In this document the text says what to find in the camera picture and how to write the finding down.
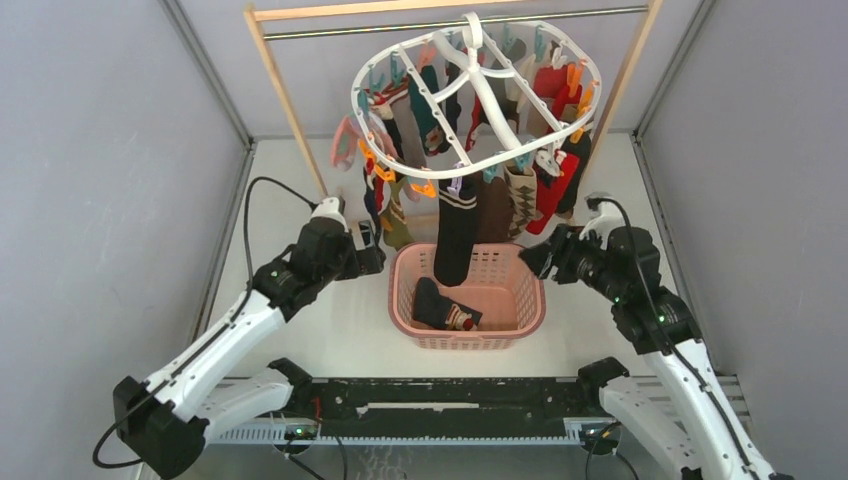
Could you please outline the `pink plastic laundry basket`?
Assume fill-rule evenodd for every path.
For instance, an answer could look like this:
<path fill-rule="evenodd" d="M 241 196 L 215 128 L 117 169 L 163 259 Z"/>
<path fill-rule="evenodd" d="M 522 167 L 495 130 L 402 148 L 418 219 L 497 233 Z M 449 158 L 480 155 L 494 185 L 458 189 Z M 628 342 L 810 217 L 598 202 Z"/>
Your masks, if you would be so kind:
<path fill-rule="evenodd" d="M 401 249 L 392 262 L 388 312 L 394 326 L 421 348 L 436 350 L 499 350 L 534 333 L 546 314 L 542 282 L 519 258 L 516 244 L 474 247 L 468 274 L 459 286 L 439 285 L 439 293 L 481 314 L 470 331 L 439 330 L 413 315 L 415 287 L 434 278 L 434 244 Z"/>

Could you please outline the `navy blue sock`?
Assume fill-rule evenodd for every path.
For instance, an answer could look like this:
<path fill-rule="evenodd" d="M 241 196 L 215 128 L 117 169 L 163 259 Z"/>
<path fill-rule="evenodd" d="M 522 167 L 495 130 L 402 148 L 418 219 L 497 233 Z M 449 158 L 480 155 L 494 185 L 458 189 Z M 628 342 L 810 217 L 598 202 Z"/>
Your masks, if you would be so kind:
<path fill-rule="evenodd" d="M 422 277 L 414 291 L 412 319 L 435 330 L 473 331 L 482 313 L 442 295 L 435 281 Z"/>

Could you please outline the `black sock with beige stripes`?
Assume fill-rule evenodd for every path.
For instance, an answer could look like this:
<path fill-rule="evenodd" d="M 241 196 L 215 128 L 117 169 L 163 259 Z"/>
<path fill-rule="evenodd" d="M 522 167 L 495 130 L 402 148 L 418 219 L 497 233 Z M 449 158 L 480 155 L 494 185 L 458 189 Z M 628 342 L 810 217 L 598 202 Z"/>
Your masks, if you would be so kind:
<path fill-rule="evenodd" d="M 471 176 L 438 182 L 439 221 L 434 256 L 434 276 L 442 285 L 461 285 L 468 276 L 480 227 L 477 182 Z"/>

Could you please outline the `wooden clothes rack frame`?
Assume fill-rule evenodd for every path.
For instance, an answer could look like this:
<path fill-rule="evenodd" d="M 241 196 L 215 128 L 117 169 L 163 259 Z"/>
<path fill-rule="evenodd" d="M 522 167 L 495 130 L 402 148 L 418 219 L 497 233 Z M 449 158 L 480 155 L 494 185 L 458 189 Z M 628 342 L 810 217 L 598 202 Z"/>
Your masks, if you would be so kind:
<path fill-rule="evenodd" d="M 309 142 L 304 133 L 300 119 L 296 112 L 293 97 L 290 95 L 285 85 L 280 67 L 277 64 L 274 53 L 270 47 L 270 42 L 273 40 L 295 39 L 298 37 L 320 37 L 322 34 L 303 33 L 296 34 L 289 32 L 286 34 L 269 34 L 264 30 L 263 25 L 267 22 L 280 22 L 292 20 L 304 20 L 337 16 L 379 14 L 388 12 L 407 12 L 415 10 L 427 9 L 445 9 L 445 8 L 479 8 L 485 6 L 485 1 L 362 1 L 345 4 L 328 4 L 317 6 L 302 6 L 292 8 L 278 8 L 259 10 L 254 5 L 249 4 L 244 9 L 244 17 L 251 33 L 251 36 L 259 51 L 262 62 L 269 74 L 271 85 L 279 99 L 279 102 L 285 112 L 286 119 L 292 129 L 293 135 L 300 148 L 307 166 L 309 167 L 313 179 L 320 193 L 328 192 L 322 174 L 319 171 L 317 161 L 313 155 Z M 658 14 L 663 6 L 660 0 L 644 1 L 640 6 L 633 7 L 609 7 L 584 9 L 580 11 L 571 11 L 562 13 L 562 18 L 578 18 L 591 16 L 611 16 L 614 14 L 631 14 L 640 13 L 641 20 L 634 31 L 633 38 L 628 47 L 627 53 L 621 62 L 618 74 L 613 82 L 608 100 L 603 108 L 603 111 L 596 115 L 597 123 L 593 130 L 593 149 L 598 150 L 606 140 L 607 134 L 611 132 L 612 122 L 618 113 L 624 98 L 624 93 L 629 86 L 631 78 L 636 70 L 636 65 L 642 55 L 642 51 L 647 43 L 650 33 L 654 27 Z"/>

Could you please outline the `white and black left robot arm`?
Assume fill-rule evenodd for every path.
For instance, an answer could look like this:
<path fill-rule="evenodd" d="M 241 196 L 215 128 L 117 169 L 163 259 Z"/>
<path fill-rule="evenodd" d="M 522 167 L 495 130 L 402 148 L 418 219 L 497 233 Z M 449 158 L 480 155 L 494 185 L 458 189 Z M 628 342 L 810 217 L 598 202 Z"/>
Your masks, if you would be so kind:
<path fill-rule="evenodd" d="M 314 217 L 295 244 L 259 267 L 236 303 L 183 353 L 112 393 L 117 437 L 162 479 L 182 475 L 208 444 L 264 413 L 290 417 L 311 407 L 311 388 L 270 365 L 228 388 L 219 382 L 266 337 L 334 281 L 382 271 L 385 254 L 369 220 L 350 229 Z"/>

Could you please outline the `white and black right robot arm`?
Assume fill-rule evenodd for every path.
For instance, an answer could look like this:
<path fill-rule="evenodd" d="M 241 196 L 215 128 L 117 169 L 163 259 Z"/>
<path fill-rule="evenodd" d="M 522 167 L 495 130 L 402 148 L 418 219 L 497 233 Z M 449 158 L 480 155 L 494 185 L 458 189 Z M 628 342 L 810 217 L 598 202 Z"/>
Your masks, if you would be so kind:
<path fill-rule="evenodd" d="M 600 238 L 561 224 L 519 256 L 538 279 L 581 282 L 610 301 L 616 329 L 653 371 L 677 417 L 656 407 L 613 357 L 579 369 L 584 412 L 611 415 L 671 479 L 782 478 L 722 389 L 689 307 L 662 286 L 660 252 L 648 231 L 619 226 Z"/>

